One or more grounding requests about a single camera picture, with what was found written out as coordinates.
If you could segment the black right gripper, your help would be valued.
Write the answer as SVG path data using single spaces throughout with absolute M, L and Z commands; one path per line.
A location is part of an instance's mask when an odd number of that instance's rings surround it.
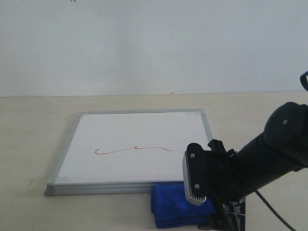
M 204 231 L 244 231 L 245 199 L 231 201 L 232 191 L 238 186 L 230 170 L 232 150 L 226 151 L 222 141 L 211 140 L 209 150 L 197 143 L 190 143 L 186 150 L 195 153 L 201 165 L 200 196 L 211 201 L 214 212 L 197 228 Z

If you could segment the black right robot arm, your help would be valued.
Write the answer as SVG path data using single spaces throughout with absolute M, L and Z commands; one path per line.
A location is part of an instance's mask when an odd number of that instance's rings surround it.
M 308 166 L 308 107 L 287 102 L 276 109 L 264 130 L 241 150 L 226 150 L 219 140 L 204 150 L 190 143 L 184 153 L 186 199 L 210 201 L 214 211 L 200 230 L 244 230 L 245 198 L 291 172 Z

